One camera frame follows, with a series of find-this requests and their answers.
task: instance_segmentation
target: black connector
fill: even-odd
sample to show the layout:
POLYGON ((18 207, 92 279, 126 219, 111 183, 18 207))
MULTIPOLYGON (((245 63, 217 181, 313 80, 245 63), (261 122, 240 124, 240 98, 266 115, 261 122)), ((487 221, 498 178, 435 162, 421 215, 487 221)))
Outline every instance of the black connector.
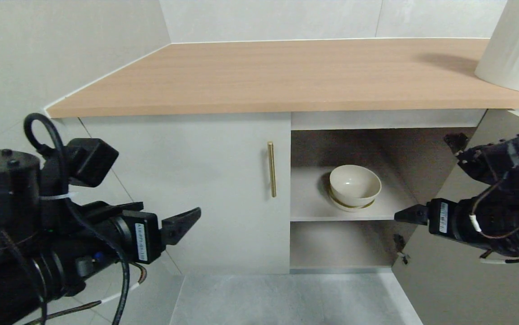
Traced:
POLYGON ((66 146, 70 184, 97 187, 107 176, 119 152, 101 139, 73 139, 66 146))

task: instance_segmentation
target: label sticker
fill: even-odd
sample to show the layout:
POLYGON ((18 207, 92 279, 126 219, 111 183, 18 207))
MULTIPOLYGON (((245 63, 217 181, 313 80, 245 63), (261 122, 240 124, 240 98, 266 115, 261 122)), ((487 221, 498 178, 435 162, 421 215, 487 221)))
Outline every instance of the label sticker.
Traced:
POLYGON ((448 204, 442 202, 440 204, 440 232, 448 232, 448 204))
POLYGON ((142 223, 135 224, 135 237, 137 238, 137 255, 141 261, 148 260, 148 249, 145 245, 145 226, 142 223))

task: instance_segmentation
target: white cabinet door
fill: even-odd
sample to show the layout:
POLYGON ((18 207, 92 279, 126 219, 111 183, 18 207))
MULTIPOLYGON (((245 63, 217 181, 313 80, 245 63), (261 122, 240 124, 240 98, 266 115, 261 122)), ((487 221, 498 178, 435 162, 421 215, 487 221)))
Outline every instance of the white cabinet door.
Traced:
MULTIPOLYGON (((519 117, 488 110, 469 146, 517 133, 519 117)), ((457 202, 487 187, 456 166, 437 197, 457 202)), ((431 235, 423 226, 416 229, 404 252, 410 255, 408 265, 398 260, 392 270, 424 324, 519 324, 519 264, 479 263, 484 251, 431 235)))
POLYGON ((82 120, 119 150, 113 169, 146 211, 163 219, 201 207, 199 222, 167 247, 182 273, 290 271, 290 113, 82 120))

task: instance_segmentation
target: white wall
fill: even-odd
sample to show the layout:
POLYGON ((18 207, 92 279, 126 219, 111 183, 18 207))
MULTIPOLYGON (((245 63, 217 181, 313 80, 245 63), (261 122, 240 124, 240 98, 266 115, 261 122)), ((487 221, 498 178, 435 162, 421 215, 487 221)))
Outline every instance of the white wall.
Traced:
POLYGON ((173 43, 490 37, 506 0, 160 0, 173 43))
MULTIPOLYGON (((25 115, 167 44, 158 0, 0 0, 0 148, 34 153, 22 131, 25 115)), ((65 142, 88 137, 78 119, 55 122, 65 142)), ((40 125, 35 131, 50 142, 40 125)), ((132 200, 112 172, 96 189, 72 190, 80 192, 78 203, 132 200)), ((179 271, 167 253, 148 271, 145 285, 128 298, 124 323, 169 323, 183 278, 173 275, 179 271)), ((50 312, 103 298, 120 286, 118 264, 90 279, 75 298, 51 302, 50 312)), ((109 324, 116 305, 114 300, 49 324, 109 324)))

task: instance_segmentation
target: brass door handle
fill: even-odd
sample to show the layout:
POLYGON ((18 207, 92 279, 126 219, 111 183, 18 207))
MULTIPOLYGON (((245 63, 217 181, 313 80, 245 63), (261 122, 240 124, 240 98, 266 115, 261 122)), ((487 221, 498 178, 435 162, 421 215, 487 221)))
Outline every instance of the brass door handle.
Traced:
POLYGON ((276 162, 275 158, 273 156, 273 142, 268 142, 268 156, 269 156, 269 176, 270 181, 272 185, 272 197, 276 197, 277 190, 276 190, 276 162))

